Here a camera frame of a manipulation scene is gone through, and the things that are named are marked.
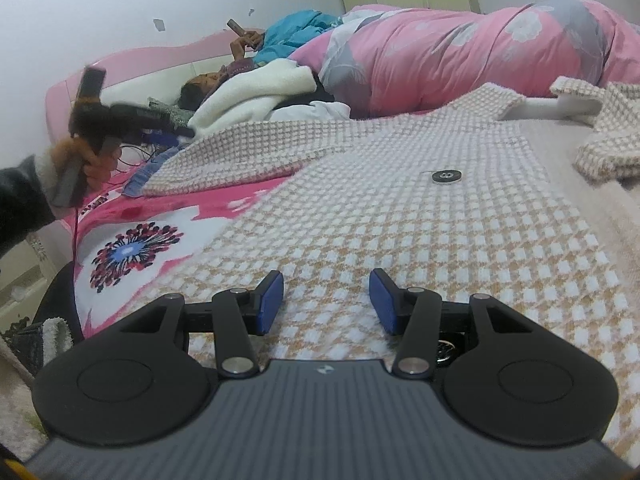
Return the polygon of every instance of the checkered blanket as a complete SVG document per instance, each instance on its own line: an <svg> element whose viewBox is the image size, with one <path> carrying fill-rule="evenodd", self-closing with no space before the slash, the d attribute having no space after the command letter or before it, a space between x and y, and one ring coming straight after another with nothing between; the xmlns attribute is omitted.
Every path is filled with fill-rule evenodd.
<svg viewBox="0 0 640 480"><path fill-rule="evenodd" d="M578 149L578 171L596 182L640 175L640 85L609 83L606 88L598 88L586 81L560 77L551 91L602 104L597 116L588 118L594 134Z"/></svg>
<svg viewBox="0 0 640 480"><path fill-rule="evenodd" d="M133 307L175 291L206 300L279 269L285 304L264 338L263 361L388 359L395 341L370 305L371 269L446 300L486 292L613 372L621 395L606 443L638 462L640 312L580 211L551 184L520 123L496 121L521 100L484 86L425 116L246 124L194 144L156 173L148 192L303 169L201 254L152 282ZM462 179L432 180L448 169ZM212 348L211 336L192 340L192 354L204 362Z"/></svg>

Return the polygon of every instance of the pink comforter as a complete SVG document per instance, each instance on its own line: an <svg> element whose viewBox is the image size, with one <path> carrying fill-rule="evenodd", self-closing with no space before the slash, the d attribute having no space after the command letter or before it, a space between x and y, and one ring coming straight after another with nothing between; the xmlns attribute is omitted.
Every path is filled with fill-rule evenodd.
<svg viewBox="0 0 640 480"><path fill-rule="evenodd" d="M357 116L388 116L440 107L484 83L530 97L549 96L562 75L640 83L640 32L589 0L488 15L364 6L290 58Z"/></svg>

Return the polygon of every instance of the red cable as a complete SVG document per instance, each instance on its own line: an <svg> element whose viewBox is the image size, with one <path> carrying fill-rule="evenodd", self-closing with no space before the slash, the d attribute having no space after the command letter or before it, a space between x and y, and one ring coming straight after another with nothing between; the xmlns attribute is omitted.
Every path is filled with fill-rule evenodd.
<svg viewBox="0 0 640 480"><path fill-rule="evenodd" d="M80 216L80 211L76 207L76 221L74 222L74 241L71 247L73 258L74 258L74 272L76 270L76 258L78 256L78 217Z"/></svg>

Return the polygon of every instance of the white fluffy blanket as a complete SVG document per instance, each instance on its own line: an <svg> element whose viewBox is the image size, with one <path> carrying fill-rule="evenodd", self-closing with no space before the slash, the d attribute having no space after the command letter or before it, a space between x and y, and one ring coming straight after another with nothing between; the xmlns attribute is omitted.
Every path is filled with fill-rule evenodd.
<svg viewBox="0 0 640 480"><path fill-rule="evenodd" d="M311 69L289 59L238 74L225 82L189 121L194 140L209 137L233 124L263 121L287 97L316 89Z"/></svg>

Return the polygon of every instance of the hand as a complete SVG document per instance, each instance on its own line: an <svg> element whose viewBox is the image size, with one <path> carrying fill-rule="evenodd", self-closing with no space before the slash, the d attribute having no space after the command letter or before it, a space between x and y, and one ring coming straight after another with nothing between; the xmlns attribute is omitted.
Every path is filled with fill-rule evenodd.
<svg viewBox="0 0 640 480"><path fill-rule="evenodd" d="M244 37L247 38L249 46L254 50L260 50L264 44L264 34L255 30L248 30Z"/></svg>
<svg viewBox="0 0 640 480"><path fill-rule="evenodd" d="M244 49L248 46L251 46L251 44L249 43L249 39L245 36L240 36L229 44L234 61L244 59Z"/></svg>
<svg viewBox="0 0 640 480"><path fill-rule="evenodd" d="M98 156L86 140L81 137L73 137L57 142L50 154L56 173L59 175L65 171L66 164L72 155L81 155L88 163L84 165L87 184L94 191L100 191L102 184L110 180L111 171L117 168L122 150L117 148L113 153Z"/></svg>

